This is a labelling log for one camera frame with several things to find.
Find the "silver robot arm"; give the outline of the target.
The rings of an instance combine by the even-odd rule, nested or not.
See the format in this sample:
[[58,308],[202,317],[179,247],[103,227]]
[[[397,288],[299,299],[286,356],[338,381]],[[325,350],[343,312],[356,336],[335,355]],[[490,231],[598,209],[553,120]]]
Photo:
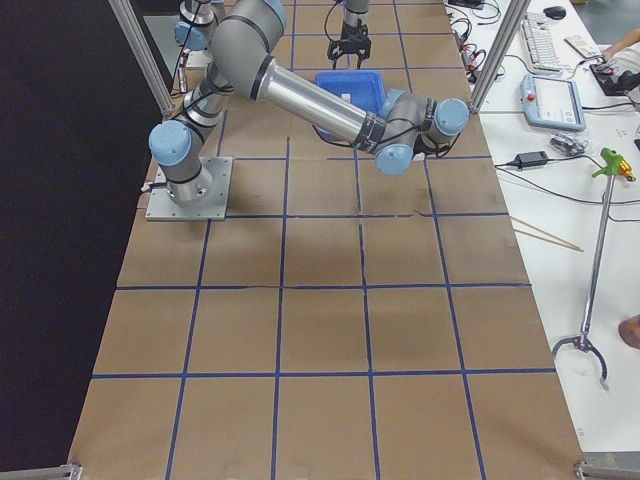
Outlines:
[[[328,11],[323,29],[329,41],[327,58],[336,69],[338,60],[345,55],[357,57],[356,68],[360,69],[362,62],[370,58],[372,42],[369,38],[367,17],[370,2],[367,0],[338,0]],[[333,38],[328,32],[328,20],[338,6],[342,7],[343,20],[339,38]]]
[[181,109],[149,135],[153,158],[165,176],[165,198],[172,207],[222,207],[216,188],[220,174],[199,153],[234,93],[265,101],[346,141],[351,149],[374,155],[379,171],[404,173],[413,157],[445,154],[469,120],[460,99],[438,102],[392,89],[379,114],[366,111],[280,66],[272,54],[287,17],[278,1],[238,1],[226,10],[221,1],[185,1],[175,33],[192,50],[211,55],[204,77],[188,92]]

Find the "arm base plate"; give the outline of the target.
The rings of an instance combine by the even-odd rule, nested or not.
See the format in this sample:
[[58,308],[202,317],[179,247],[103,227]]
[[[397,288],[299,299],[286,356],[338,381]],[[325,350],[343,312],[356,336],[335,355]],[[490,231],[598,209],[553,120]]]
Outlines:
[[201,156],[199,176],[184,184],[168,182],[160,167],[154,179],[164,186],[150,190],[149,221],[223,221],[226,218],[234,158]]

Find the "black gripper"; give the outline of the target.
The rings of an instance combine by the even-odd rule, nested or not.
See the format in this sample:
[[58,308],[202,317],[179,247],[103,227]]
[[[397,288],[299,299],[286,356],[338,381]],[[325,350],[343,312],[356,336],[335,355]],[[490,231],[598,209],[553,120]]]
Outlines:
[[329,39],[327,58],[331,68],[337,68],[338,60],[344,55],[356,55],[356,69],[360,70],[363,63],[370,58],[371,40],[367,27],[343,27],[339,40]]

